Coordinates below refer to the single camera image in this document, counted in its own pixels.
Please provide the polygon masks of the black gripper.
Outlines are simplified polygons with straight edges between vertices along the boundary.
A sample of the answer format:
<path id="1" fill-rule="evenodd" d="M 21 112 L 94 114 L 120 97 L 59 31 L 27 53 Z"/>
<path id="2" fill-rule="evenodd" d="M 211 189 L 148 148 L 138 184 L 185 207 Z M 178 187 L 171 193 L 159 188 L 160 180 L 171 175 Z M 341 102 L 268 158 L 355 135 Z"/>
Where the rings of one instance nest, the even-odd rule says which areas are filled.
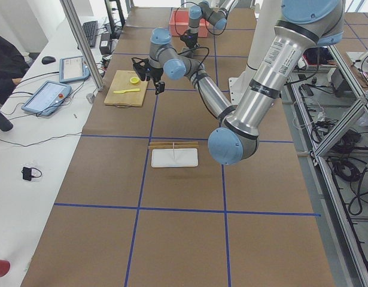
<path id="1" fill-rule="evenodd" d="M 182 35 L 180 35 L 180 40 L 185 43 L 188 49 L 199 48 L 198 44 L 198 33 L 193 33 L 191 30 L 186 30 Z"/>
<path id="2" fill-rule="evenodd" d="M 141 81 L 148 82 L 153 80 L 155 86 L 155 95 L 163 93 L 165 91 L 165 82 L 162 81 L 163 68 L 155 68 L 151 63 L 152 61 L 148 58 L 141 59 L 138 57 L 131 58 L 133 63 L 133 70 Z"/>

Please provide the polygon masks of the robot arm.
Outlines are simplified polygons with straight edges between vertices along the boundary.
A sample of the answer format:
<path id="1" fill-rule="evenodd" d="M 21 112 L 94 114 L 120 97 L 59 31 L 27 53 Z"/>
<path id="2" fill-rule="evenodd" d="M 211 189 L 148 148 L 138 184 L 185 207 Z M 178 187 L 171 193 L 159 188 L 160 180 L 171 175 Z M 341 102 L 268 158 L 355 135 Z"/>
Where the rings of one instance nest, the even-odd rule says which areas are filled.
<path id="1" fill-rule="evenodd" d="M 206 24 L 211 24 L 215 30 L 219 30 L 220 33 L 211 32 L 212 35 L 221 35 L 227 26 L 227 20 L 229 13 L 236 7 L 239 1 L 224 1 L 221 7 L 215 11 L 209 6 L 208 1 L 201 1 L 198 4 L 191 2 L 193 6 L 190 7 L 188 12 L 188 28 L 183 33 L 179 33 L 175 29 L 176 33 L 180 36 L 180 40 L 186 45 L 187 51 L 193 51 L 199 47 L 197 42 L 199 37 L 200 21 L 204 20 Z"/>
<path id="2" fill-rule="evenodd" d="M 238 105 L 227 100 L 200 61 L 177 53 L 165 28 L 152 31 L 149 56 L 133 58 L 133 68 L 140 80 L 153 82 L 156 93 L 165 89 L 163 75 L 186 77 L 220 122 L 208 139 L 210 154 L 221 164 L 235 164 L 257 151 L 259 124 L 303 53 L 342 39 L 344 8 L 343 1 L 281 1 L 274 39 Z"/>

